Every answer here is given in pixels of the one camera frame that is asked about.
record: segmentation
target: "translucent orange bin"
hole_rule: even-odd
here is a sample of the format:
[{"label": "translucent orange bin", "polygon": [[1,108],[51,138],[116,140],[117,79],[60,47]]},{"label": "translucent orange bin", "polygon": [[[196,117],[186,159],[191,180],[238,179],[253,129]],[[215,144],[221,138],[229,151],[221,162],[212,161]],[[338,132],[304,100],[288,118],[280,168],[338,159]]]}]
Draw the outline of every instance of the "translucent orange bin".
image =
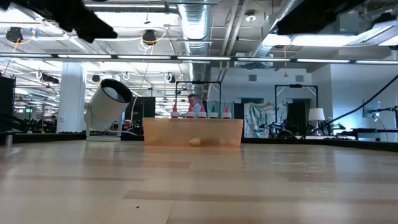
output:
[{"label": "translucent orange bin", "polygon": [[241,119],[144,118],[148,146],[240,147]]}]

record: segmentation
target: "man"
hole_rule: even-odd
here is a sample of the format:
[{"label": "man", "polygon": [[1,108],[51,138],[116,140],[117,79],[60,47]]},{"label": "man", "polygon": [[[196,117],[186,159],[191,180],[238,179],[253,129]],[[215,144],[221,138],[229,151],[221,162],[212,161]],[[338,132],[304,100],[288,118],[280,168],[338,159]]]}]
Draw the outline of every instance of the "man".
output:
[{"label": "man", "polygon": [[195,113],[195,118],[198,118],[198,114],[200,112],[200,105],[198,103],[197,96],[195,94],[190,94],[188,96],[189,104],[192,105],[193,112]]}]

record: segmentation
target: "fluorescent light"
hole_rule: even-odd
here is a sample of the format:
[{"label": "fluorescent light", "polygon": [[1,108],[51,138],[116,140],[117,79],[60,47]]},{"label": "fluorescent light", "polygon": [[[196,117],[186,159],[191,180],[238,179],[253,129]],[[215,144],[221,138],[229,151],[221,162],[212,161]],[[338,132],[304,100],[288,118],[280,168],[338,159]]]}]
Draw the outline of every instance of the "fluorescent light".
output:
[{"label": "fluorescent light", "polygon": [[357,60],[356,63],[364,65],[398,65],[398,61],[383,60]]},{"label": "fluorescent light", "polygon": [[238,61],[245,62],[289,62],[289,58],[237,58]]},{"label": "fluorescent light", "polygon": [[110,55],[58,55],[60,58],[112,58]]},{"label": "fluorescent light", "polygon": [[[85,4],[86,7],[143,7],[143,8],[164,8],[164,6],[148,4]],[[176,6],[170,5],[169,8],[176,9]]]},{"label": "fluorescent light", "polygon": [[0,53],[0,57],[52,57],[50,54],[12,54],[12,53]]},{"label": "fluorescent light", "polygon": [[15,93],[27,95],[27,91],[21,88],[15,88]]},{"label": "fluorescent light", "polygon": [[266,46],[290,45],[291,43],[290,37],[277,34],[268,34],[262,41],[262,44]]},{"label": "fluorescent light", "polygon": [[292,45],[312,47],[342,47],[352,42],[356,36],[348,35],[296,35]]},{"label": "fluorescent light", "polygon": [[231,60],[231,57],[178,56],[179,60]]},{"label": "fluorescent light", "polygon": [[120,59],[161,59],[161,60],[170,60],[170,56],[156,56],[156,55],[118,55]]},{"label": "fluorescent light", "polygon": [[297,59],[297,62],[309,62],[309,63],[349,63],[349,60]]},{"label": "fluorescent light", "polygon": [[379,44],[380,46],[396,46],[398,45],[398,35],[396,35],[395,37],[386,40],[385,42]]}]

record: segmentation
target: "lamp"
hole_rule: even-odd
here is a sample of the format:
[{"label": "lamp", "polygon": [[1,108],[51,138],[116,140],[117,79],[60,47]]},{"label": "lamp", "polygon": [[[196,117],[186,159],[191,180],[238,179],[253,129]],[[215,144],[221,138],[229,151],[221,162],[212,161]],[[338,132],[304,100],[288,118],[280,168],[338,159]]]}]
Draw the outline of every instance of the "lamp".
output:
[{"label": "lamp", "polygon": [[309,121],[316,121],[315,129],[318,129],[318,121],[324,121],[325,115],[323,114],[323,108],[310,108],[310,114],[308,116]]},{"label": "lamp", "polygon": [[[110,78],[104,79],[92,97],[85,114],[87,141],[120,141],[122,113],[129,105],[132,93],[123,83]],[[116,137],[90,136],[90,128],[107,130],[114,121],[119,120]]]}]

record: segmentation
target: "black cable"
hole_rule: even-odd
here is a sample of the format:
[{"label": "black cable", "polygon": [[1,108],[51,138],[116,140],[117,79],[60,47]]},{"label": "black cable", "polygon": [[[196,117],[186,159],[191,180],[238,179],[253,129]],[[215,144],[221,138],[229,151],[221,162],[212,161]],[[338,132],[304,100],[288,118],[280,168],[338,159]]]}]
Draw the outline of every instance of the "black cable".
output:
[{"label": "black cable", "polygon": [[[368,99],[368,100],[367,100],[365,103],[363,103],[361,106],[359,106],[359,107],[353,109],[352,111],[350,111],[350,112],[348,112],[348,113],[345,113],[345,114],[343,114],[343,115],[341,115],[341,116],[339,116],[339,117],[337,117],[337,118],[335,118],[335,119],[333,119],[333,120],[331,120],[331,121],[328,121],[328,122],[324,123],[324,124],[321,125],[319,128],[313,130],[313,131],[312,131],[310,134],[308,134],[308,135],[311,135],[311,134],[317,132],[319,129],[325,127],[325,126],[328,125],[328,124],[331,124],[331,123],[337,121],[338,119],[344,118],[345,116],[348,116],[348,115],[350,115],[350,114],[352,114],[352,113],[357,112],[359,109],[361,109],[361,108],[364,107],[366,104],[368,104],[368,103],[371,102],[373,99],[375,99],[378,95],[380,95],[380,93],[382,93],[387,87],[389,87],[393,82],[395,82],[395,81],[397,80],[397,78],[398,78],[398,75],[396,75],[389,83],[387,83],[387,85],[385,85],[383,88],[381,88],[381,90],[379,90],[375,95],[373,95],[370,99]],[[305,139],[305,137],[306,137],[306,134],[304,134],[300,139]]]}]

